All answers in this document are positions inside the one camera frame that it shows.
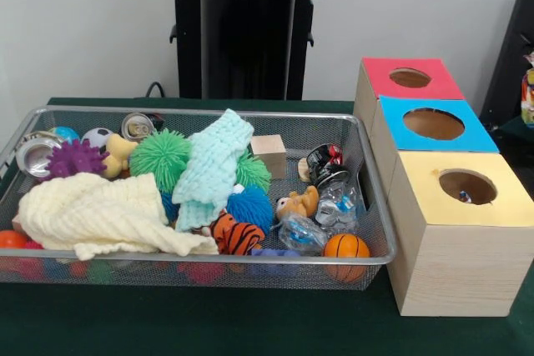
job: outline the purple spiky ball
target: purple spiky ball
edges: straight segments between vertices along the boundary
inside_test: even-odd
[[[74,139],[72,143],[63,142],[61,148],[54,148],[52,155],[48,156],[50,162],[46,169],[50,174],[44,180],[72,177],[77,173],[100,174],[106,169],[102,161],[108,155],[108,152],[100,154],[98,148],[91,148],[89,141],[80,143]]]

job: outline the green spiky ball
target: green spiky ball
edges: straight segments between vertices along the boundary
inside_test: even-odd
[[[256,185],[266,193],[270,187],[270,172],[264,162],[245,150],[237,162],[237,183],[244,187]]]
[[[130,174],[153,173],[158,188],[172,193],[191,154],[191,142],[167,128],[146,137],[130,155]]]

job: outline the teddy bear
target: teddy bear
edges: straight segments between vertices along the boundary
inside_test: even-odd
[[[302,195],[291,192],[288,198],[280,198],[276,203],[276,217],[280,220],[287,213],[297,213],[304,217],[311,217],[317,211],[319,192],[314,186],[309,186]]]

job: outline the light blue knitted cloth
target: light blue knitted cloth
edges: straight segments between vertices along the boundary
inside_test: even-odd
[[[204,131],[191,135],[191,156],[173,191],[173,203],[180,203],[177,231],[217,219],[232,193],[238,158],[253,132],[252,125],[228,109]]]

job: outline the black cable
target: black cable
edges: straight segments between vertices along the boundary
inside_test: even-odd
[[[146,95],[144,95],[146,98],[150,98],[150,94],[152,93],[152,90],[154,89],[154,87],[157,87],[159,89],[159,95],[162,98],[167,97],[167,95],[165,95],[164,87],[161,86],[161,83],[159,83],[158,81],[154,81],[153,83],[150,84],[149,89],[147,89]]]

